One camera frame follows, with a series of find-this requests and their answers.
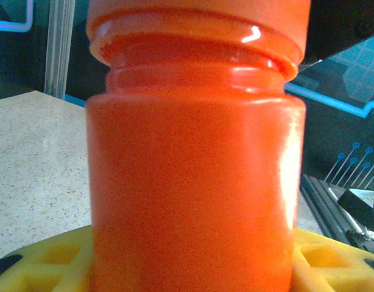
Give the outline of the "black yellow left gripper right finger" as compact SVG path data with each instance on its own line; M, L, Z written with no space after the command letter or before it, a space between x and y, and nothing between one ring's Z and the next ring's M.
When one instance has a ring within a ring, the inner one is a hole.
M297 228L292 291L374 291L374 254Z

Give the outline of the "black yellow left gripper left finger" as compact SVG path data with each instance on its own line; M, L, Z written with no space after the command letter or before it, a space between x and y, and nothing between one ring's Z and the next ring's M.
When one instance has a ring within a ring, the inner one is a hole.
M0 291L90 291L90 225L17 249L0 259Z

